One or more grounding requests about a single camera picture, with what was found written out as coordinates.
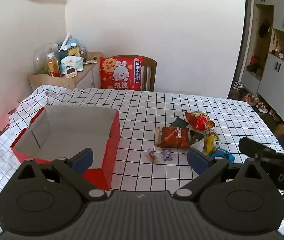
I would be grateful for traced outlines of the purple candy packet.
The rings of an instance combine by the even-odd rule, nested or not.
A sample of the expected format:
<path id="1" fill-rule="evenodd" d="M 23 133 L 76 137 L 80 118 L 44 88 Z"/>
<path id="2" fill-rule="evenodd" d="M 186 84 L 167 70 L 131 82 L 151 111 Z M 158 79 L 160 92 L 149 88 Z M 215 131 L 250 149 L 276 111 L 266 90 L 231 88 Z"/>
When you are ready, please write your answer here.
<path id="1" fill-rule="evenodd" d="M 164 161 L 173 161 L 173 156 L 171 154 L 171 149 L 170 148 L 164 148 L 163 149 L 163 160 Z"/>

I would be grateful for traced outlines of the wooden chair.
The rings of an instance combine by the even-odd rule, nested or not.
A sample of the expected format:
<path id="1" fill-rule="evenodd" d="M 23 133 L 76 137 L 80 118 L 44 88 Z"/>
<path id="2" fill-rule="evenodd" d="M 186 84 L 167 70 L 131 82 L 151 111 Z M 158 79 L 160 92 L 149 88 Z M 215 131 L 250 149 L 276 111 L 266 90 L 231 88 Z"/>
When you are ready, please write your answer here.
<path id="1" fill-rule="evenodd" d="M 140 59 L 140 86 L 133 84 L 133 77 L 130 77 L 130 86 L 126 90 L 140 90 L 140 91 L 154 91 L 155 77 L 157 70 L 157 62 L 149 57 L 139 55 L 118 55 L 118 57 L 126 59 Z M 115 81 L 112 81 L 108 89 L 125 89 L 119 88 L 115 85 Z"/>

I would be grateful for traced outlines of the blue snack packet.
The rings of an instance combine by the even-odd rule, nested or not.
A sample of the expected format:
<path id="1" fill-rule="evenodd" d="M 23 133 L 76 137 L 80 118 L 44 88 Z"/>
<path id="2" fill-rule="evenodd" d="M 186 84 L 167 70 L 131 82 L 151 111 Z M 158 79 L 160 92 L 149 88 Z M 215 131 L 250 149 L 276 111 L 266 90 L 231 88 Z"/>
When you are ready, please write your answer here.
<path id="1" fill-rule="evenodd" d="M 216 148 L 209 157 L 214 160 L 226 159 L 230 164 L 235 161 L 235 156 L 221 147 Z"/>

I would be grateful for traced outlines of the red rabbit cushion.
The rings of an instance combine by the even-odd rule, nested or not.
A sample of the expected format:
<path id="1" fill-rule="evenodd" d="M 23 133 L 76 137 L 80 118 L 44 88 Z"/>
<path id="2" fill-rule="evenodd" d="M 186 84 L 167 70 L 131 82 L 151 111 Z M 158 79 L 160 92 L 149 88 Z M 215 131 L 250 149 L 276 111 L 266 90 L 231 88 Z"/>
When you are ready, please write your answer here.
<path id="1" fill-rule="evenodd" d="M 114 56 L 100 60 L 102 89 L 141 90 L 141 56 Z"/>

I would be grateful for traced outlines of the wooden side cabinet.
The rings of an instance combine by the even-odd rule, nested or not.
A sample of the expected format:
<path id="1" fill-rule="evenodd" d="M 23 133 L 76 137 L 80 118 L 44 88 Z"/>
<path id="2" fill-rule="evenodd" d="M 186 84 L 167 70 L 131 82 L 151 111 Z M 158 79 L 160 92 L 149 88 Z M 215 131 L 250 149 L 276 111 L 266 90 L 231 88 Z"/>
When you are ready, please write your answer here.
<path id="1" fill-rule="evenodd" d="M 34 74 L 29 77 L 32 90 L 36 90 L 42 85 L 52 85 L 64 87 L 67 89 L 85 89 L 85 88 L 101 88 L 100 79 L 100 59 L 103 58 L 103 53 L 87 52 L 87 57 L 90 60 L 97 60 L 97 63 L 89 63 L 83 66 L 83 71 L 72 78 L 52 77 L 48 74 Z"/>

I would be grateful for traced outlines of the yellow snack packet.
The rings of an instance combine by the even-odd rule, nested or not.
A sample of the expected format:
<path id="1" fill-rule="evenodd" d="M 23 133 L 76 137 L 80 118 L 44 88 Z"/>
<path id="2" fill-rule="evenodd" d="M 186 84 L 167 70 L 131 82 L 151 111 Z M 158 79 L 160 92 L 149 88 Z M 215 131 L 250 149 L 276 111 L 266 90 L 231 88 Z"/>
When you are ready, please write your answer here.
<path id="1" fill-rule="evenodd" d="M 207 155 L 213 154 L 216 149 L 215 136 L 209 135 L 204 139 L 204 151 Z"/>

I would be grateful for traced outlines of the white silver snack bag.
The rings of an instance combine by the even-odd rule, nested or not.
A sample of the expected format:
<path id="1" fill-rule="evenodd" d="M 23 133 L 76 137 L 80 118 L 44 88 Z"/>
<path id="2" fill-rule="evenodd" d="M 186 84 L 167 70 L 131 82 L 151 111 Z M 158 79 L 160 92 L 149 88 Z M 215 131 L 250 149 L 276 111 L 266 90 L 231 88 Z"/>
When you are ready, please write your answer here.
<path id="1" fill-rule="evenodd" d="M 205 143 L 205 140 L 202 139 L 200 141 L 195 142 L 194 144 L 192 144 L 190 146 L 191 146 L 191 148 L 195 148 L 199 152 L 203 153 L 204 152 L 204 143 Z"/>

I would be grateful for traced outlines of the red orange chip bag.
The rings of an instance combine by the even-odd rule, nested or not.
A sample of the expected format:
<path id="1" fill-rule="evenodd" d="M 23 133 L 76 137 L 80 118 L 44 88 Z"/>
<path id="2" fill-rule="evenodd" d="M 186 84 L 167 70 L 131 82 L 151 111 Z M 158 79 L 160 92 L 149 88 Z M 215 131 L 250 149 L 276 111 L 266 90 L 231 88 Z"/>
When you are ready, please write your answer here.
<path id="1" fill-rule="evenodd" d="M 215 123 L 202 111 L 185 112 L 185 117 L 189 124 L 198 131 L 206 131 L 215 127 Z"/>

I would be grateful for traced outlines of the brown Oreo snack bag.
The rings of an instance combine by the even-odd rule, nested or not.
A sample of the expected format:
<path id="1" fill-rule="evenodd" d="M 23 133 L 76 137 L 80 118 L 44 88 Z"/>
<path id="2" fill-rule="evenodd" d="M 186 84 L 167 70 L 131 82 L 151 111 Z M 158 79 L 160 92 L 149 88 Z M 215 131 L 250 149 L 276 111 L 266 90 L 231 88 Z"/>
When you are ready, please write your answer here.
<path id="1" fill-rule="evenodd" d="M 181 127 L 163 127 L 162 137 L 157 145 L 160 148 L 180 148 L 188 149 L 189 142 L 189 129 Z"/>

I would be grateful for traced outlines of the green snack packet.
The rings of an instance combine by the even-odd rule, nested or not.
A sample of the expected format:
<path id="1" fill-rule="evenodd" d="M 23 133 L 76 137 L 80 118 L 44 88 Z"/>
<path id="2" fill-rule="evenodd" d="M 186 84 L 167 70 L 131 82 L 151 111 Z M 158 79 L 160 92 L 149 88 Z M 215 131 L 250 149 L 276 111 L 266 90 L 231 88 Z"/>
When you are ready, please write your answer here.
<path id="1" fill-rule="evenodd" d="M 180 127 L 180 128 L 186 128 L 189 125 L 187 121 L 185 121 L 182 118 L 177 117 L 175 121 L 170 125 L 171 127 Z"/>

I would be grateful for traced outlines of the white digital timer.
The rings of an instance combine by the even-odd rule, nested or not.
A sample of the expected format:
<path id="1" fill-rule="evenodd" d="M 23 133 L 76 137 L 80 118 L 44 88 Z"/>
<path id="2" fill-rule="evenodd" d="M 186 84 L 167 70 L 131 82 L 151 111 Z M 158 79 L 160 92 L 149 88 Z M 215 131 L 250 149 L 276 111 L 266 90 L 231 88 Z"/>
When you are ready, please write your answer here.
<path id="1" fill-rule="evenodd" d="M 77 68 L 76 66 L 67 66 L 65 70 L 65 76 L 66 78 L 73 78 L 77 76 Z"/>

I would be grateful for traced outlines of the white black grid tablecloth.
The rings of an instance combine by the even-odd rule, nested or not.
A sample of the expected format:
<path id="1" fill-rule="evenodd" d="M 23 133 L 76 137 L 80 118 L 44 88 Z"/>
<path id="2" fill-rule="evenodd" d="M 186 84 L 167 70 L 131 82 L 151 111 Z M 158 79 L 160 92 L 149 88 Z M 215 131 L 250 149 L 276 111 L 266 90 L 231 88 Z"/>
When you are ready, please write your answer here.
<path id="1" fill-rule="evenodd" d="M 151 164 L 146 157 L 147 150 L 162 157 L 162 150 L 154 142 L 156 128 L 182 118 L 186 110 L 209 112 L 216 124 L 214 129 L 220 137 L 221 148 L 230 151 L 237 163 L 245 161 L 237 146 L 244 136 L 282 151 L 271 130 L 245 102 L 160 92 L 43 86 L 22 102 L 9 119 L 10 127 L 0 137 L 0 192 L 20 164 L 10 149 L 11 143 L 36 111 L 47 104 L 106 107 L 119 111 L 121 139 L 111 185 L 114 190 L 175 191 L 196 177 L 187 163 L 185 150 L 172 150 L 173 161 L 161 161 L 158 165 Z"/>

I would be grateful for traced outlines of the clear glass jar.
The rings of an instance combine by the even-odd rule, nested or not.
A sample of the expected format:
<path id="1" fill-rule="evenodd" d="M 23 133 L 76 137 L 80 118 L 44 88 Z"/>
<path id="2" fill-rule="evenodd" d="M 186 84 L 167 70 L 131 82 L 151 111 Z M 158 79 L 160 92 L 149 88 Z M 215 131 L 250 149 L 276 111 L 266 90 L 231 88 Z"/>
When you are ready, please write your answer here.
<path id="1" fill-rule="evenodd" d="M 34 50 L 33 64 L 35 72 L 45 69 L 47 55 L 49 53 L 54 53 L 57 61 L 59 61 L 59 50 L 56 43 L 47 43 Z"/>

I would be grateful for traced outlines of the small red candy packet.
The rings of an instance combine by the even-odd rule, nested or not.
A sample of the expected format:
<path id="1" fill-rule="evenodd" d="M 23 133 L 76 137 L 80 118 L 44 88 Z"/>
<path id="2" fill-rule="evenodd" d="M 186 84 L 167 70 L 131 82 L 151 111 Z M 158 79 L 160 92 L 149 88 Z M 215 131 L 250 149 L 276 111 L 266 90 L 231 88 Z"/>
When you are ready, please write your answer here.
<path id="1" fill-rule="evenodd" d="M 158 164 L 158 158 L 153 151 L 147 151 L 146 156 L 153 164 Z"/>

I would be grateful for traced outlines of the tissue box pack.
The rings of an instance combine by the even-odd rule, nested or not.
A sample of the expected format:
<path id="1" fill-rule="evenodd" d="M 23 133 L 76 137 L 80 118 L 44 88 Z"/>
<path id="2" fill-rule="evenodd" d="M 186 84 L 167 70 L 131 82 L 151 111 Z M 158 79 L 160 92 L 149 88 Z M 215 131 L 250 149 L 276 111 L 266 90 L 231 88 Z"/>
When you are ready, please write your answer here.
<path id="1" fill-rule="evenodd" d="M 61 75 L 65 75 L 67 68 L 75 67 L 78 72 L 83 71 L 83 61 L 82 57 L 78 56 L 67 56 L 61 60 L 59 65 L 59 70 Z"/>

